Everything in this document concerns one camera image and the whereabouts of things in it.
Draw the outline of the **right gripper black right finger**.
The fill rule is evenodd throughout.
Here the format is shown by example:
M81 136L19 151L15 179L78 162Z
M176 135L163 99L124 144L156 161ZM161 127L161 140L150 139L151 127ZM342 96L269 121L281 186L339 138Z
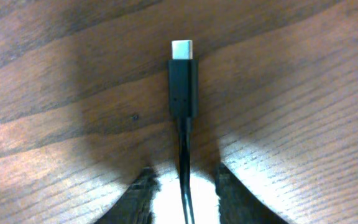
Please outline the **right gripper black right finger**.
M216 169L221 224L288 224L264 205L223 163Z

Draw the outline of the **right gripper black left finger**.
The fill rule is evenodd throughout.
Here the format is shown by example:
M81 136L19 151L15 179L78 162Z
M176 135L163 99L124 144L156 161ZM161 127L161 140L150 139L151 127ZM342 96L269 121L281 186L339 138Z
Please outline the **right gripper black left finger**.
M94 224L151 224L152 199L160 184L151 167L142 169L119 200Z

